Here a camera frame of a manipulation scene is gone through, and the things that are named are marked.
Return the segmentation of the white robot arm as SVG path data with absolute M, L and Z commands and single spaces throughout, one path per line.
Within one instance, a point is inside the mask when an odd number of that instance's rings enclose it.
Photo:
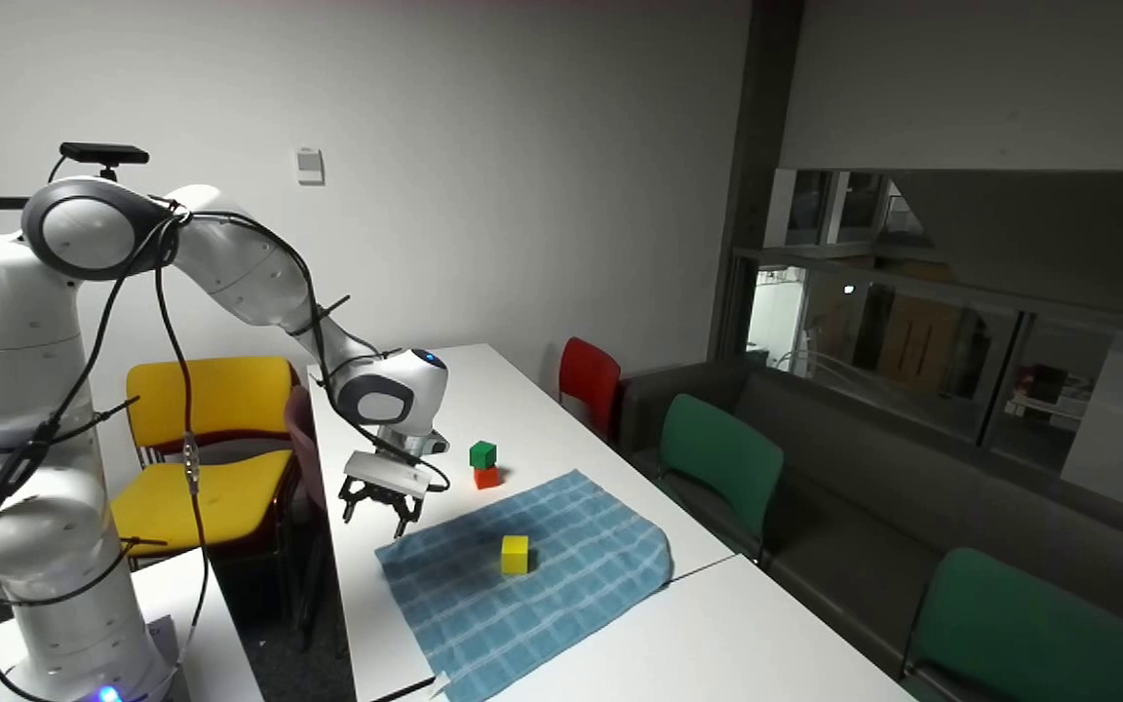
M 216 188 L 41 188 L 0 234 L 0 587 L 23 639 L 23 659 L 0 669 L 3 702 L 159 702 L 175 677 L 112 531 L 89 388 L 103 334 L 80 317 L 85 283 L 164 270 L 236 319 L 297 339 L 337 418 L 396 462 L 415 469 L 438 446 L 450 366 L 427 345 L 345 331 L 310 260 Z

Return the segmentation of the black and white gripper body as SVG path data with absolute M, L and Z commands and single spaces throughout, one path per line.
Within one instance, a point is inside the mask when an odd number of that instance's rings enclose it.
M 415 462 L 401 462 L 377 451 L 350 451 L 345 462 L 345 488 L 338 488 L 345 503 L 359 503 L 367 488 L 420 500 L 431 481 Z

